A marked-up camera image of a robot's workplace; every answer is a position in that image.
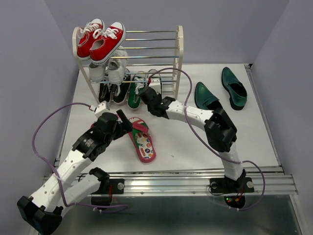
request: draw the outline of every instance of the flip-flop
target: flip-flop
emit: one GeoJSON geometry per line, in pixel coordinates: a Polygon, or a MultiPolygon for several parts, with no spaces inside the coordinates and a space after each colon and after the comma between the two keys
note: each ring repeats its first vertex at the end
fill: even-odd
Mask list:
{"type": "Polygon", "coordinates": [[[149,128],[144,120],[138,117],[132,117],[129,121],[133,124],[133,131],[128,133],[139,159],[143,163],[150,163],[156,158],[156,152],[153,148],[152,138],[148,134],[149,128]]]}

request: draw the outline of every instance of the gray floor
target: gray floor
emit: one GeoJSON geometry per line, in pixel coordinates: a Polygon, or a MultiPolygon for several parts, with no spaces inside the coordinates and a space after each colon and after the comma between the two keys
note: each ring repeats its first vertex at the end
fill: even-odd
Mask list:
{"type": "MultiPolygon", "coordinates": [[[[99,214],[77,206],[54,235],[300,235],[288,195],[265,196],[250,211],[235,212],[210,197],[119,198],[130,208],[99,214]]],[[[247,199],[247,205],[257,196],[247,199]]]]}

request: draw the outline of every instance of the gray wall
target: gray wall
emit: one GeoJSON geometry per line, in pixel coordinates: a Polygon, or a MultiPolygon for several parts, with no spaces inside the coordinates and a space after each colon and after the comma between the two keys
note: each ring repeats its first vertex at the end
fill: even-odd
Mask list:
{"type": "MultiPolygon", "coordinates": [[[[185,63],[253,63],[288,0],[45,0],[45,2],[69,47],[76,26],[84,26],[94,18],[102,18],[106,26],[114,21],[121,21],[127,30],[173,30],[177,25],[182,25],[185,63]]],[[[128,38],[135,36],[140,37],[134,34],[127,35],[128,38]]],[[[149,44],[132,42],[124,45],[159,45],[159,42],[149,44]]],[[[129,50],[128,53],[141,55],[140,51],[129,50]]],[[[160,55],[161,52],[150,50],[148,53],[160,55]]]]}
{"type": "Polygon", "coordinates": [[[313,1],[291,0],[253,66],[284,170],[313,224],[313,1]]]}
{"type": "MultiPolygon", "coordinates": [[[[0,1],[0,234],[23,235],[28,224],[16,203],[42,183],[48,168],[33,154],[38,124],[72,100],[75,62],[42,0],[0,1]]],[[[38,150],[56,157],[67,113],[39,133],[38,150]]]]}

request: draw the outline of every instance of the loafer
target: loafer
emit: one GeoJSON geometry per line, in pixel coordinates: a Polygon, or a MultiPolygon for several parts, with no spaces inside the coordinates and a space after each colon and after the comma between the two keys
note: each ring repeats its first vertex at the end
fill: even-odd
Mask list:
{"type": "Polygon", "coordinates": [[[198,82],[196,84],[195,103],[199,109],[204,110],[215,110],[217,108],[222,108],[219,99],[213,95],[202,82],[198,82]]]}
{"type": "Polygon", "coordinates": [[[228,67],[222,71],[222,85],[229,93],[231,107],[234,110],[242,110],[247,101],[246,89],[228,67]]]}

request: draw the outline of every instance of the screw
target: screw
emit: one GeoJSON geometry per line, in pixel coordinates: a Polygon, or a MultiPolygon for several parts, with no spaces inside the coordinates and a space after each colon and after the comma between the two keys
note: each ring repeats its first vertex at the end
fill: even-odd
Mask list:
{"type": "Polygon", "coordinates": [[[251,181],[248,181],[246,185],[248,186],[248,188],[253,188],[253,182],[251,181]]]}
{"type": "Polygon", "coordinates": [[[122,189],[124,188],[124,184],[123,184],[123,183],[118,183],[118,184],[117,184],[117,188],[118,188],[119,190],[122,190],[122,189]]]}

